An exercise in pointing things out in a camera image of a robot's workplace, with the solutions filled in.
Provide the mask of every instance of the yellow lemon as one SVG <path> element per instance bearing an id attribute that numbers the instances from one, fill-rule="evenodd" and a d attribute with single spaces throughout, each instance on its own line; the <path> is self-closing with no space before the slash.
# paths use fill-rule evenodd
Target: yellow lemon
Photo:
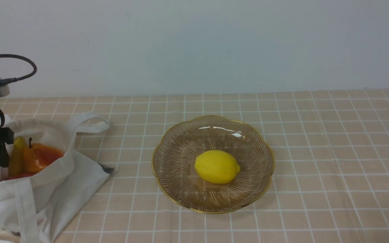
<path id="1" fill-rule="evenodd" d="M 194 168 L 202 179 L 215 184 L 229 183 L 239 172 L 235 158 L 218 150 L 205 151 L 196 157 Z"/>

